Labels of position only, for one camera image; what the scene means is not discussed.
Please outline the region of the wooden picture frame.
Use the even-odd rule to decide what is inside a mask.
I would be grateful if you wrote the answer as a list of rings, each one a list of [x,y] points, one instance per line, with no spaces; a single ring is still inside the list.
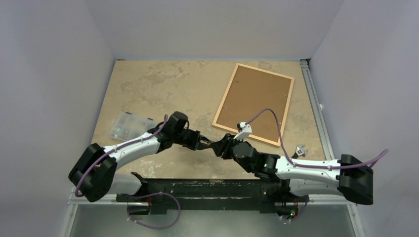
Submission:
[[[212,125],[237,133],[237,123],[250,121],[250,138],[279,147],[293,85],[293,77],[237,63]]]

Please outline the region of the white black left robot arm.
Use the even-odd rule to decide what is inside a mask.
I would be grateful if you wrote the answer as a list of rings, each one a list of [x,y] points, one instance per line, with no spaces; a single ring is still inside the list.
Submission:
[[[137,138],[111,146],[90,144],[83,151],[68,178],[75,185],[76,197],[90,202],[109,193],[116,171],[139,158],[158,154],[177,144],[190,150],[211,148],[212,140],[191,130],[188,117],[181,112],[165,115],[164,120]]]

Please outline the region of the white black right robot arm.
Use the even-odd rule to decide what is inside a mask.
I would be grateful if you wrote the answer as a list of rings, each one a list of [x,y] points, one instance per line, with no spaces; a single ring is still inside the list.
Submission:
[[[226,134],[211,142],[216,156],[234,160],[247,173],[266,182],[280,182],[277,194],[289,201],[310,194],[343,196],[362,205],[374,203],[374,171],[352,155],[334,160],[287,160],[285,156],[262,153],[249,142]]]

